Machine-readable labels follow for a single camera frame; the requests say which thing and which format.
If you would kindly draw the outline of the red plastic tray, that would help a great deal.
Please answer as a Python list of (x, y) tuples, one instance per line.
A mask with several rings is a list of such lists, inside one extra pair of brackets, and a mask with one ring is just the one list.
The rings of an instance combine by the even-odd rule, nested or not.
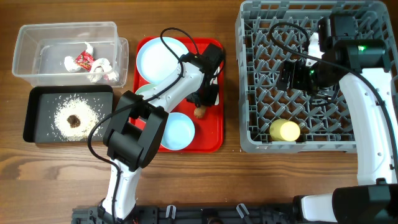
[[(137, 45), (136, 55), (136, 67), (134, 71), (134, 84), (133, 92), (136, 92), (141, 86), (149, 84), (144, 78), (141, 77), (138, 71), (138, 52), (143, 46), (158, 37), (145, 37)], [(188, 37), (173, 37), (180, 41), (189, 52), (196, 52), (194, 44)], [(221, 49), (223, 46), (215, 39), (211, 38), (194, 38), (194, 41), (202, 54), (209, 44), (214, 44)], [(211, 106), (206, 109), (205, 116), (203, 118), (196, 118), (194, 115), (195, 105), (189, 103), (184, 99), (179, 105), (177, 105), (172, 112), (183, 113), (187, 115), (195, 125), (195, 136), (193, 141), (186, 148), (182, 149), (182, 153), (211, 153), (217, 151), (224, 139), (224, 72), (218, 76), (217, 84), (219, 84), (219, 104)], [(141, 119), (131, 119), (130, 123), (137, 126), (139, 129), (143, 129), (146, 122)]]

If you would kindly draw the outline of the light blue bowl with crumbs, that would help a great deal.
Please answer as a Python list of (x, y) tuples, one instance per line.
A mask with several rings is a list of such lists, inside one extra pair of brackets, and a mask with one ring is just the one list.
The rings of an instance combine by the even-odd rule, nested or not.
[(171, 151), (179, 151), (193, 141), (195, 125), (185, 114), (173, 112), (169, 114), (161, 140), (161, 146)]

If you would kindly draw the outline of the yellow plastic cup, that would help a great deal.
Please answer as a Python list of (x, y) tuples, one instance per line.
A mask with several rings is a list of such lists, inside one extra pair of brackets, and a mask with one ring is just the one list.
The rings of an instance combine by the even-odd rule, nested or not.
[(270, 126), (273, 141), (296, 141), (300, 136), (298, 124), (286, 119), (277, 119)]

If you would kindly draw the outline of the large light blue plate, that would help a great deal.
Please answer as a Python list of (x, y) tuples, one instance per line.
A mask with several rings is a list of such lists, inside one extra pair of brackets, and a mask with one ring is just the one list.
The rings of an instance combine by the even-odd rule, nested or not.
[(145, 81), (153, 84), (162, 82), (178, 65), (178, 59), (160, 37), (146, 42), (136, 55), (137, 71)]

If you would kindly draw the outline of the light green bowl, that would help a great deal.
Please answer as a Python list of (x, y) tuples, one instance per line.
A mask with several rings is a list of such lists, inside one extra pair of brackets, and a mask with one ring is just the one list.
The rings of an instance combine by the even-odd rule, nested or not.
[(154, 87), (156, 87), (156, 84), (153, 84), (153, 83), (148, 83), (148, 84), (146, 84), (146, 85), (142, 85), (141, 87), (139, 87), (139, 88), (136, 90), (135, 94), (136, 94), (136, 95), (140, 95), (141, 93), (143, 93), (143, 92), (145, 92), (145, 91), (147, 91), (147, 90), (151, 90), (151, 89), (153, 89)]

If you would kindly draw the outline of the red snack wrapper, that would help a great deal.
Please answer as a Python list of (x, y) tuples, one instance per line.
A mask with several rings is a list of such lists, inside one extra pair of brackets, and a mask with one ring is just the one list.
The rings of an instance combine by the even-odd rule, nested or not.
[(94, 62), (94, 57), (92, 54), (88, 53), (87, 51), (83, 51), (77, 58), (75, 59), (75, 63), (84, 68), (87, 71), (90, 71), (92, 68), (92, 64)]

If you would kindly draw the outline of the brown food scrap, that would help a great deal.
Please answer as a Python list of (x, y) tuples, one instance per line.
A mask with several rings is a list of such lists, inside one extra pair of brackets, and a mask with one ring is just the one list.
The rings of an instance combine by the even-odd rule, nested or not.
[(80, 119), (78, 118), (78, 116), (76, 116), (76, 115), (70, 115), (68, 118), (67, 118), (67, 122), (69, 123), (69, 125), (70, 125), (70, 127), (71, 128), (77, 128), (77, 127), (79, 127), (80, 126), (80, 124), (81, 124), (81, 122), (80, 122)]

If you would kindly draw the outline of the white tissue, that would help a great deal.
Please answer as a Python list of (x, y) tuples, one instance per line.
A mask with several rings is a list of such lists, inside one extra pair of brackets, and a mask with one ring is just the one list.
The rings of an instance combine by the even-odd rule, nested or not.
[(113, 68), (106, 58), (99, 58), (91, 64), (90, 75), (88, 79), (92, 83), (96, 83), (104, 78), (109, 82), (116, 82), (119, 80), (119, 73), (113, 71)]

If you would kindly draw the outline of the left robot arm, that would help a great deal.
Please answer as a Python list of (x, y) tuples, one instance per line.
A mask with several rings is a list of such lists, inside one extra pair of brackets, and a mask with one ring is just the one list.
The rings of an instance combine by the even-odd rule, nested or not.
[(197, 108), (215, 104), (219, 86), (212, 79), (223, 60), (223, 49), (215, 44), (208, 44), (200, 54), (183, 54), (177, 68), (154, 89), (140, 95), (125, 92), (116, 110), (103, 118), (109, 123), (103, 143), (108, 148), (105, 162), (111, 165), (111, 178), (98, 208), (106, 223), (131, 220), (141, 171), (162, 145), (175, 107), (183, 101)]

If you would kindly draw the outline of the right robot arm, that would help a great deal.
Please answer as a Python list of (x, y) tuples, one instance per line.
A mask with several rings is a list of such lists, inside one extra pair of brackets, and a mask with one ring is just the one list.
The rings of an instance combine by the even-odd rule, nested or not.
[(392, 102), (391, 61), (381, 39), (359, 39), (350, 14), (318, 21), (320, 58), (309, 53), (285, 61), (280, 90), (310, 96), (336, 85), (348, 105), (358, 155), (358, 184), (330, 194), (296, 196), (299, 223), (397, 222), (397, 119)]

